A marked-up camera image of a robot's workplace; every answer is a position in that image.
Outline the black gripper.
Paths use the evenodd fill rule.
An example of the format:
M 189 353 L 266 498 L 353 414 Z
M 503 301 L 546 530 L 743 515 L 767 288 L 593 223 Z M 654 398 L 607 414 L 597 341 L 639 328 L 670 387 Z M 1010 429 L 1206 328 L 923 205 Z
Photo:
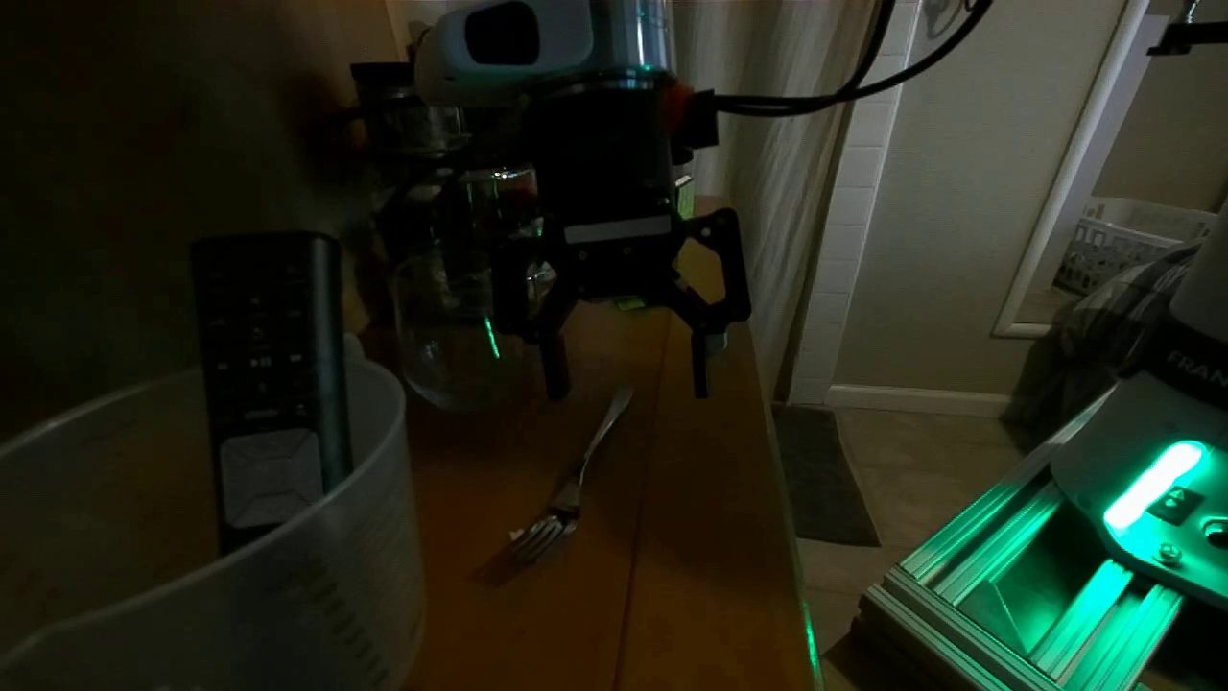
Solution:
M 684 324 L 743 324 L 747 272 L 734 208 L 676 211 L 676 165 L 718 141 L 718 96 L 670 78 L 578 83 L 525 103 L 520 154 L 535 174 L 539 234 L 496 249 L 496 316 L 539 324 L 547 398 L 565 398 L 560 328 L 578 301 L 638 296 Z M 676 272 L 693 240 L 721 257 L 721 301 L 706 305 Z M 709 341 L 689 328 L 689 393 L 709 396 Z

